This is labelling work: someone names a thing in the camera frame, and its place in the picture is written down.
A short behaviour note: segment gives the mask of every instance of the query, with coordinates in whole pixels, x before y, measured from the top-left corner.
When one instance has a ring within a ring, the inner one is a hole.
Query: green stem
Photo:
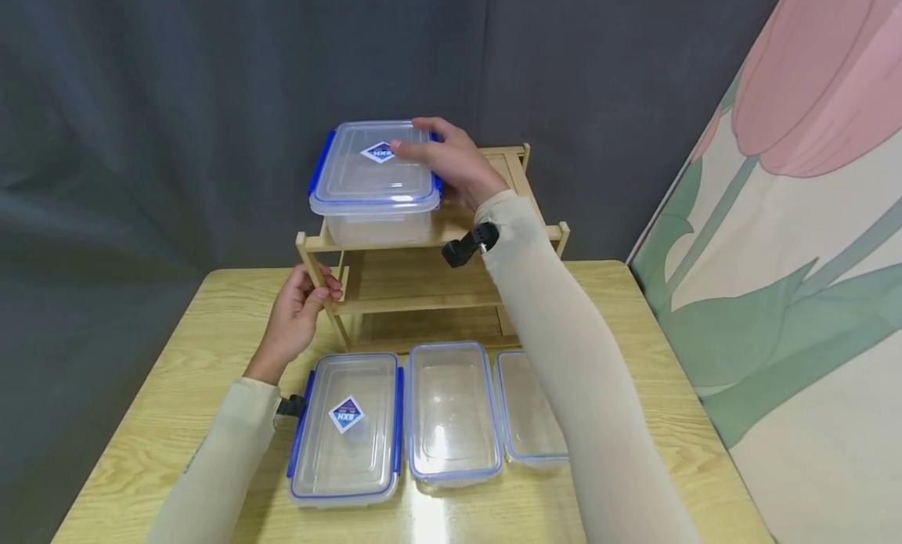
[[[886,210],[873,225],[868,226],[864,233],[859,235],[848,247],[842,249],[842,253],[837,254],[827,264],[818,268],[805,282],[802,282],[790,303],[817,294],[818,291],[836,282],[840,276],[867,258],[900,229],[902,229],[902,198],[896,200],[896,203]]]
[[[689,247],[686,257],[683,257],[683,260],[677,265],[676,271],[670,276],[667,287],[671,293],[677,290],[679,284],[683,282],[683,278],[686,278],[693,265],[701,257],[702,252],[705,252],[705,248],[711,242],[711,238],[717,232],[720,224],[727,217],[730,208],[736,204],[738,193],[742,191],[742,186],[745,186],[745,183],[749,180],[749,176],[752,175],[752,169],[755,168],[756,164],[758,164],[758,155],[753,154],[751,157],[746,157],[742,162],[742,166],[738,167],[738,171],[730,181],[730,185],[723,191],[723,195],[720,196],[717,205],[714,206],[711,217],[702,225],[702,230],[695,236],[695,241],[693,241],[692,247]]]

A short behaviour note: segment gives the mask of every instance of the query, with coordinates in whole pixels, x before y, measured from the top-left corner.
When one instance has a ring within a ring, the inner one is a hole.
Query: empty container
[[[502,468],[502,447],[485,349],[474,342],[410,350],[407,453],[416,479],[460,487]]]
[[[402,462],[404,376],[391,353],[329,355],[310,373],[287,477],[302,507],[389,499]]]
[[[508,459],[546,469],[568,462],[564,434],[522,351],[502,352],[495,362],[500,424]]]
[[[434,136],[410,121],[340,124],[310,182],[310,208],[326,219],[338,245],[372,246],[428,240],[441,181],[425,164],[402,160],[393,139],[428,142]]]

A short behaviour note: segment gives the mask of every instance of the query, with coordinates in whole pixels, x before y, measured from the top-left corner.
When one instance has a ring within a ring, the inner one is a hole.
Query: bamboo shelf rack
[[[518,195],[532,201],[541,217],[526,178],[529,144],[480,150]],[[470,229],[473,213],[442,204],[432,212],[431,237],[422,242],[339,246],[325,222],[318,236],[298,233],[298,253],[316,286],[324,283],[316,255],[340,253],[337,276],[345,285],[345,295],[339,301],[327,301],[326,313],[342,348],[404,354],[415,344],[455,340],[475,340],[491,348],[518,346],[516,331],[480,255],[460,268],[451,268],[442,258],[441,247]],[[560,257],[570,236],[568,224],[545,229]]]

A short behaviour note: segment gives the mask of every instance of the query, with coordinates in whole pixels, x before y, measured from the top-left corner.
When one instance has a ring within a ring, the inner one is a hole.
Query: container label
[[[338,432],[344,434],[350,427],[355,426],[363,418],[363,410],[355,400],[354,395],[349,395],[343,402],[338,403],[329,412],[329,417],[336,424]]]
[[[394,158],[394,153],[391,151],[391,145],[389,145],[385,141],[378,142],[373,146],[367,147],[360,153],[364,157],[375,160],[375,162],[378,162],[379,164],[382,164],[386,160]]]

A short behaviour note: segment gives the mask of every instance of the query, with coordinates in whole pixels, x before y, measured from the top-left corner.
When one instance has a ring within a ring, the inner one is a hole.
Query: gray curtain
[[[628,254],[777,0],[0,0],[0,539],[47,542],[206,273],[288,266],[327,131],[529,141]]]

